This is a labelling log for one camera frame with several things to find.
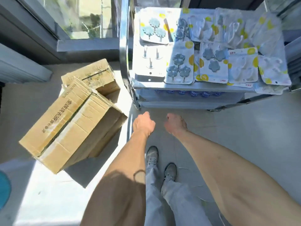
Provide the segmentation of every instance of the light gray pants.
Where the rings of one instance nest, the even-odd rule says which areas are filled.
[[[167,202],[174,213],[176,226],[212,226],[201,206],[186,184],[168,181],[161,189],[162,179],[156,166],[146,168],[145,226],[167,226]]]

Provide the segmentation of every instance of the fist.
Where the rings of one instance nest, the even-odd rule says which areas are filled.
[[[134,132],[143,132],[148,136],[155,129],[155,121],[151,120],[149,112],[138,115],[138,117],[133,122],[133,131]]]
[[[166,131],[174,136],[187,130],[187,124],[184,119],[180,115],[173,113],[167,114],[167,121],[164,123],[164,126]]]

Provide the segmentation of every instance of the person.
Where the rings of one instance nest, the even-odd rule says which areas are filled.
[[[190,132],[179,115],[169,113],[164,126],[190,153],[221,213],[233,226],[301,225],[301,206],[259,167]],[[177,226],[211,225],[187,185],[175,181],[174,163],[166,167],[163,184],[157,179],[160,153],[155,146],[147,151],[145,168],[145,146],[154,128],[148,112],[138,115],[130,140],[95,188],[81,226],[166,225],[164,199]]]

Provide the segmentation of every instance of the small cardboard box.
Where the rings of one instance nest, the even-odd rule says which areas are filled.
[[[107,96],[120,90],[114,72],[106,59],[79,68],[62,76],[62,82],[68,86],[77,77],[89,87],[96,89],[101,95]]]
[[[126,119],[111,101],[75,79],[19,143],[57,174],[98,156]]]

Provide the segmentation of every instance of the right arm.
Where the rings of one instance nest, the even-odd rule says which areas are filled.
[[[168,114],[166,130],[187,149],[220,211],[233,226],[301,225],[301,206],[268,174],[228,148],[187,129]]]

